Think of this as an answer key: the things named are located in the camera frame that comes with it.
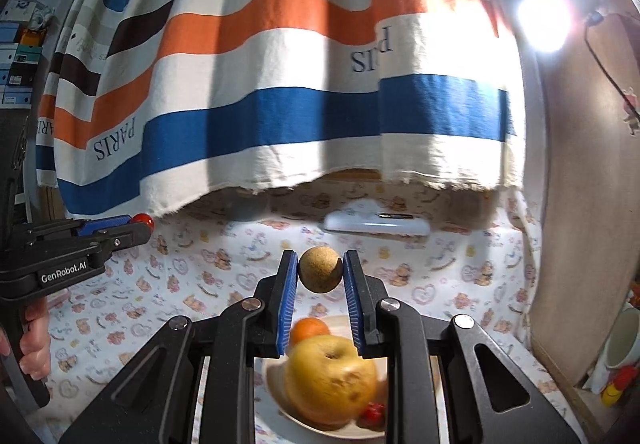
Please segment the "left human hand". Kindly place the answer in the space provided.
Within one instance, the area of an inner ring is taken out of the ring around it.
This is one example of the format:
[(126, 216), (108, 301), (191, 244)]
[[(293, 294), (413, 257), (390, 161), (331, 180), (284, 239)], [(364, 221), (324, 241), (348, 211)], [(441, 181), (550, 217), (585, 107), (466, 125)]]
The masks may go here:
[(18, 361), (21, 371), (34, 381), (47, 378), (51, 371), (51, 338), (49, 308), (45, 297), (35, 300), (25, 309), (26, 330), (21, 338), (23, 357)]

